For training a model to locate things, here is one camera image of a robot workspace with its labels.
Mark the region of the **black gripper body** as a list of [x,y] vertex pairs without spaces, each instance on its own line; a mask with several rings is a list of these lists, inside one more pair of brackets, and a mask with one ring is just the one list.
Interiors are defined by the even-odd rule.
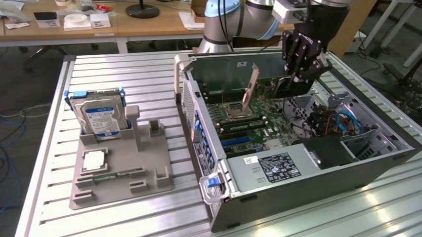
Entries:
[[306,20],[294,24],[294,36],[307,46],[307,56],[326,52],[327,45],[335,37],[349,14],[349,7],[334,7],[323,4],[307,6]]

